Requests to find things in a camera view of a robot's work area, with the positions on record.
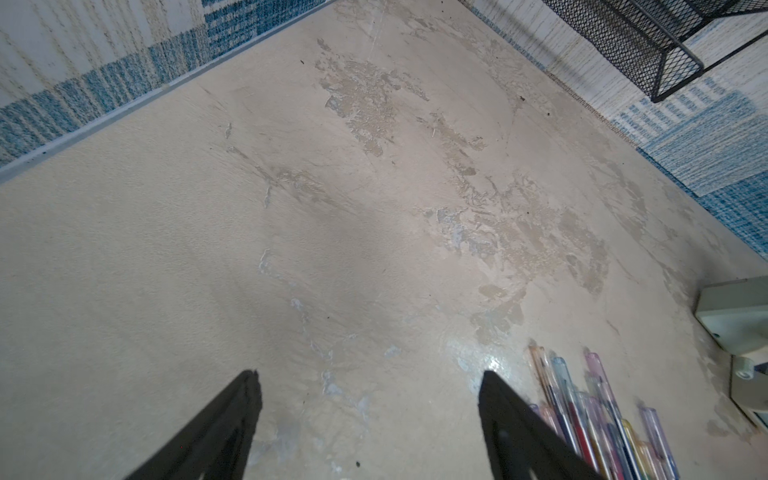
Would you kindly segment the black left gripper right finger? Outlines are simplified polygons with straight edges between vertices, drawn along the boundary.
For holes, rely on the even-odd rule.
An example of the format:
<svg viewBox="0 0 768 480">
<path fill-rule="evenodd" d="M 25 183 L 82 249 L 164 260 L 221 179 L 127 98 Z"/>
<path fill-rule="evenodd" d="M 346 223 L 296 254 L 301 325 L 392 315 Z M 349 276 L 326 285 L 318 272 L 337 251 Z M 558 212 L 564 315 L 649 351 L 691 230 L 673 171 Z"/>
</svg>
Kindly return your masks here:
<svg viewBox="0 0 768 480">
<path fill-rule="evenodd" d="M 494 371 L 483 373 L 478 409 L 495 479 L 598 479 Z"/>
</svg>

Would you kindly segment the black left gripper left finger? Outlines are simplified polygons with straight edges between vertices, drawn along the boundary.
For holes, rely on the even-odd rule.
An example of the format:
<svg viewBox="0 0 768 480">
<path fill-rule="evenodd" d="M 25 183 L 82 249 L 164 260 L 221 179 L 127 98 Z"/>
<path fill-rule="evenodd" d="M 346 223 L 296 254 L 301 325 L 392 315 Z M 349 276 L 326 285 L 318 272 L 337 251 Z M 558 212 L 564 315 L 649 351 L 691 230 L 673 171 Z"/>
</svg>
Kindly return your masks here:
<svg viewBox="0 0 768 480">
<path fill-rule="evenodd" d="M 263 407 L 258 372 L 244 370 L 130 479 L 241 479 Z"/>
</svg>

